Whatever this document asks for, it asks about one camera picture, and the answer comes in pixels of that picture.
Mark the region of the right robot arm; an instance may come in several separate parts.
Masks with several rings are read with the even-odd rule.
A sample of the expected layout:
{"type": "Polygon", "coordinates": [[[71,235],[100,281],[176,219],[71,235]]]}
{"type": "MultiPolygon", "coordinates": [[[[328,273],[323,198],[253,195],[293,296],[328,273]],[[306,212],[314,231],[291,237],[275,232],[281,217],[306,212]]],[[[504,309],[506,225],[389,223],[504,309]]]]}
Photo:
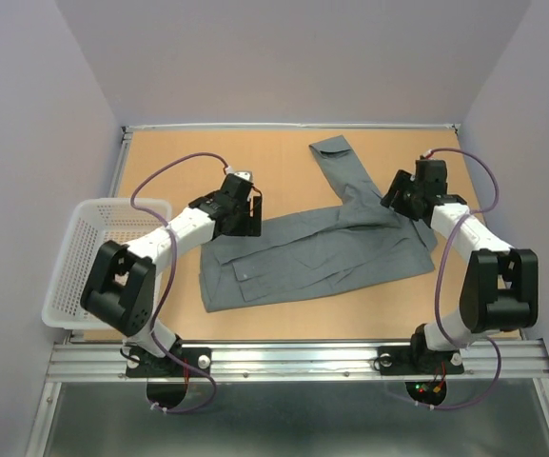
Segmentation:
{"type": "Polygon", "coordinates": [[[422,221],[466,262],[457,308],[416,328],[408,344],[379,349],[383,375],[463,371],[460,351],[490,334],[530,328],[539,314],[539,260],[489,230],[447,185],[444,161],[420,158],[414,172],[398,170],[382,205],[422,221]]]}

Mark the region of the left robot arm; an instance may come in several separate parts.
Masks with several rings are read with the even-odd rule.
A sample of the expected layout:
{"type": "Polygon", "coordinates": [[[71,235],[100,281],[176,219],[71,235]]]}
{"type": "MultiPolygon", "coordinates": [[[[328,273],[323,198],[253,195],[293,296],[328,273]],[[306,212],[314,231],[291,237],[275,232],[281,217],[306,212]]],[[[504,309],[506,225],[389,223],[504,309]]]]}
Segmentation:
{"type": "Polygon", "coordinates": [[[261,234],[263,196],[251,197],[255,189],[250,171],[228,172],[219,189],[192,201],[170,221],[130,202],[133,209],[156,217],[161,226],[124,244],[107,241],[99,247],[80,299],[85,311],[126,337],[121,355],[129,369],[149,363],[162,375],[181,366],[185,375],[207,376],[204,368],[182,359],[180,338],[158,314],[180,257],[222,235],[261,234]],[[165,271],[169,282],[164,296],[158,297],[156,281],[165,271]]]}

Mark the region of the grey long sleeve shirt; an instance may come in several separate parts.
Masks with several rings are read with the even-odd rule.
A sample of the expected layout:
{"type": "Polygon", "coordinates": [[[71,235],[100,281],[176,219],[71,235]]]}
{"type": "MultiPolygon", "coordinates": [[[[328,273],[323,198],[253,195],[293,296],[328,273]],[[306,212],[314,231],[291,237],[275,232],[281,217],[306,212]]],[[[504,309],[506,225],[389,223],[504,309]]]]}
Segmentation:
{"type": "Polygon", "coordinates": [[[382,206],[343,136],[309,148],[341,204],[266,220],[255,238],[221,236],[203,245],[206,311],[315,299],[434,270],[433,230],[382,206]]]}

